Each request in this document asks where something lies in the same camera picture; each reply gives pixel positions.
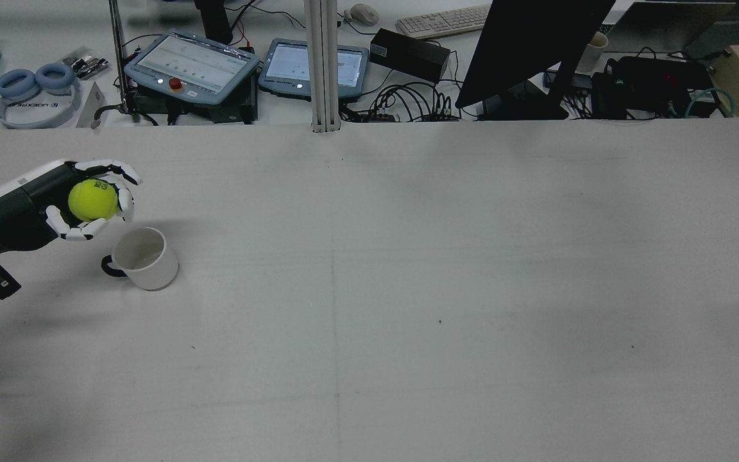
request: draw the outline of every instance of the blue cable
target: blue cable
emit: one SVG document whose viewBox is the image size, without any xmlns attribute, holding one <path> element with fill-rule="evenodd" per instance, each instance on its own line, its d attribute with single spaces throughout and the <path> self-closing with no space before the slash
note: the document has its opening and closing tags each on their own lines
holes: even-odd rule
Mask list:
<svg viewBox="0 0 739 462">
<path fill-rule="evenodd" d="M 683 118 L 689 117 L 689 113 L 692 111 L 692 106 L 695 105 L 695 101 L 697 101 L 698 99 L 700 99 L 701 96 L 703 96 L 704 94 L 711 93 L 713 91 L 715 91 L 717 93 L 722 93 L 722 94 L 724 94 L 724 96 L 726 96 L 728 98 L 728 100 L 729 100 L 729 114 L 726 117 L 733 116 L 734 115 L 734 111 L 735 111 L 735 103 L 734 103 L 734 97 L 731 96 L 731 93 L 729 93 L 728 91 L 726 91 L 726 90 L 724 90 L 722 88 L 709 88 L 707 90 L 701 91 L 700 93 L 696 94 L 692 98 L 692 102 L 689 102 L 689 105 L 686 106 L 686 113 L 683 114 Z"/>
</svg>

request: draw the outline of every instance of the headphones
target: headphones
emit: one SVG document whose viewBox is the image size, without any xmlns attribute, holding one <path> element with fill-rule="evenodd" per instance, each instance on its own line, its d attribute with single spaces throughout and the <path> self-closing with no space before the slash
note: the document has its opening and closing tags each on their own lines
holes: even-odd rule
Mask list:
<svg viewBox="0 0 739 462">
<path fill-rule="evenodd" d="M 31 123 L 13 123 L 6 118 L 8 107 L 38 96 L 42 90 L 54 96 L 70 96 L 71 102 L 58 114 Z M 51 62 L 39 67 L 35 74 L 27 69 L 8 71 L 0 77 L 0 122 L 7 128 L 56 128 L 67 122 L 79 109 L 79 82 L 70 65 Z"/>
</svg>

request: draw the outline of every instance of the mug handle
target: mug handle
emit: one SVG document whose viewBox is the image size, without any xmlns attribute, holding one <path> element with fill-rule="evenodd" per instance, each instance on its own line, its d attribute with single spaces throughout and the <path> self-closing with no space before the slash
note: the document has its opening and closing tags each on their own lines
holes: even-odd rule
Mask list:
<svg viewBox="0 0 739 462">
<path fill-rule="evenodd" d="M 105 255 L 105 258 L 102 258 L 102 270 L 105 272 L 106 275 L 112 276 L 114 278 L 126 278 L 127 273 L 123 272 L 121 269 L 115 269 L 114 267 L 110 266 L 112 263 L 112 255 Z"/>
</svg>

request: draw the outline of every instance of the robotic hand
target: robotic hand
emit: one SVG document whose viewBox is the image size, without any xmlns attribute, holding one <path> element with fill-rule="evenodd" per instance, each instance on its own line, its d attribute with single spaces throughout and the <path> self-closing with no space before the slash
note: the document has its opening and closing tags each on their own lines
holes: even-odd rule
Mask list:
<svg viewBox="0 0 739 462">
<path fill-rule="evenodd" d="M 119 208 L 115 215 L 132 220 L 133 196 L 125 181 L 140 185 L 141 177 L 131 166 L 115 160 L 56 160 L 0 186 L 0 253 L 36 250 L 56 237 L 70 241 L 93 239 L 105 228 L 106 219 L 82 222 L 67 205 L 71 189 L 91 178 L 115 188 Z M 0 299 L 20 288 L 0 266 Z"/>
</svg>

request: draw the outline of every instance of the cup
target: cup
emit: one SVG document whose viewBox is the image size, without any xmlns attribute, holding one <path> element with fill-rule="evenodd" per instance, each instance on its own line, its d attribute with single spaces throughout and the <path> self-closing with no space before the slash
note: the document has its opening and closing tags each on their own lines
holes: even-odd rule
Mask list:
<svg viewBox="0 0 739 462">
<path fill-rule="evenodd" d="M 592 69 L 595 68 L 595 65 L 598 64 L 598 60 L 600 59 L 600 56 L 603 55 L 604 49 L 608 44 L 609 39 L 606 38 L 606 35 L 601 32 L 595 32 L 595 35 L 592 36 L 592 40 L 589 41 L 589 44 L 586 45 L 586 49 L 583 50 L 581 61 L 577 64 L 578 73 L 586 74 L 592 71 Z"/>
<path fill-rule="evenodd" d="M 112 277 L 127 277 L 141 289 L 158 290 L 176 277 L 178 259 L 161 231 L 138 228 L 121 236 L 112 254 L 102 259 L 102 270 Z"/>
</svg>

